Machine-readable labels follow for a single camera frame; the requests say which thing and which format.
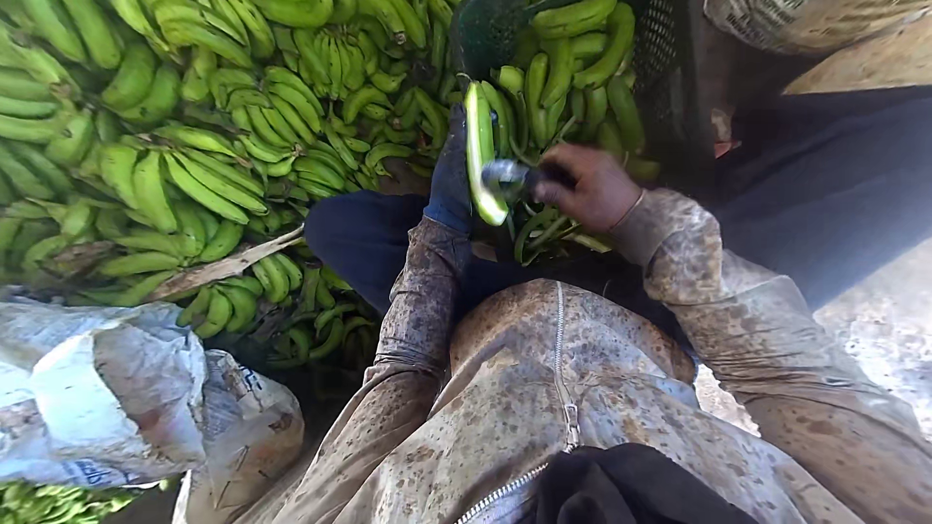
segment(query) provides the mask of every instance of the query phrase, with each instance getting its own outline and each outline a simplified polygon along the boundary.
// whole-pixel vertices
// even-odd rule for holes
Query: knife handle
[[[528,193],[533,195],[534,187],[536,187],[541,180],[557,182],[567,189],[574,189],[576,187],[576,180],[572,175],[569,174],[563,166],[554,162],[543,163],[528,171],[528,175],[525,177],[525,187]]]

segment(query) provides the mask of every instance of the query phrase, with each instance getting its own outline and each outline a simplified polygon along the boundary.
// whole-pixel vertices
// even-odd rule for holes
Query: jacket zipper
[[[579,425],[579,409],[572,402],[572,399],[569,396],[569,388],[566,383],[563,381],[563,323],[566,320],[565,315],[565,299],[563,297],[563,283],[556,283],[556,341],[554,347],[554,385],[556,386],[556,393],[560,397],[560,403],[563,404],[563,416],[567,424],[567,446],[565,451],[569,453],[573,451],[576,447],[580,445],[580,425]],[[474,504],[473,507],[469,508],[457,520],[457,524],[466,524],[480,513],[482,513],[486,508],[492,504],[498,502],[506,495],[518,490],[525,486],[531,480],[534,480],[544,468],[547,467],[550,461],[544,462],[543,464],[537,466],[536,468],[528,471],[527,473],[521,475],[515,480],[510,481],[508,484],[492,491],[481,501]]]

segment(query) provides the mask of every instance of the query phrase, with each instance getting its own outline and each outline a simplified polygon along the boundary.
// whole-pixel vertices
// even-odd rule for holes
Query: sleeve
[[[611,235],[765,440],[867,522],[932,519],[932,446],[912,409],[864,375],[789,277],[724,250],[716,219],[665,189]]]
[[[471,248],[464,234],[430,218],[408,238],[376,360],[275,522],[332,522],[385,456],[427,419],[446,371],[453,307]]]

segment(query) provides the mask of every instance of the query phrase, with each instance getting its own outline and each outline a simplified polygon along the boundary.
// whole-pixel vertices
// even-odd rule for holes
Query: black plastic crate
[[[573,0],[544,0],[562,7]],[[634,92],[648,139],[648,156],[662,162],[661,182],[701,195],[713,186],[713,139],[699,91],[695,48],[701,3],[631,0],[635,11]],[[463,0],[451,27],[454,60],[472,78],[487,78],[514,51],[512,24],[521,0]]]

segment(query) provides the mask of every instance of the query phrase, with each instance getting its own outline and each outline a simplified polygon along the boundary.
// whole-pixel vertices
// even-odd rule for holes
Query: dirty jacket
[[[646,444],[759,522],[932,522],[932,447],[793,281],[724,250],[696,202],[646,193],[612,232],[761,438],[705,413],[645,319],[537,280],[451,326],[466,238],[409,233],[377,358],[312,463],[240,522],[516,522],[557,452]],[[449,378],[445,373],[449,369]]]

